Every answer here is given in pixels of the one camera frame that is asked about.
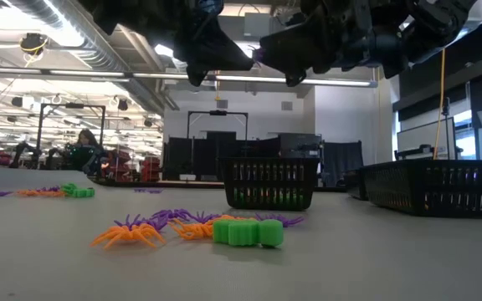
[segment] table surface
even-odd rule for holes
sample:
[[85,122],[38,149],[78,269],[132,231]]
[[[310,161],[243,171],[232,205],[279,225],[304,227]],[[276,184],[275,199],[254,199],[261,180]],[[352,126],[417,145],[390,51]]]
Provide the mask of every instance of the table surface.
[[166,208],[250,215],[220,190],[96,186],[0,168],[0,190],[93,186],[93,199],[0,198],[0,300],[482,300],[482,220],[420,218],[316,193],[278,249],[184,242],[89,247],[114,219]]

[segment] ceiling duct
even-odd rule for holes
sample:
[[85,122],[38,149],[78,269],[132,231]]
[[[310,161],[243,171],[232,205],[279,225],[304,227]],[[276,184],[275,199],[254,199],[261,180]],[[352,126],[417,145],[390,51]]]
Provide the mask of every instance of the ceiling duct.
[[[130,71],[129,66],[103,38],[101,33],[84,15],[80,4],[73,0],[3,0],[11,7],[38,19],[51,27],[56,33],[64,33],[64,38],[74,35],[84,39],[83,48],[95,50],[91,52],[73,52],[78,59],[94,70]],[[130,79],[127,83],[116,83],[136,97],[136,102],[144,110],[162,113],[164,106],[143,83]]]

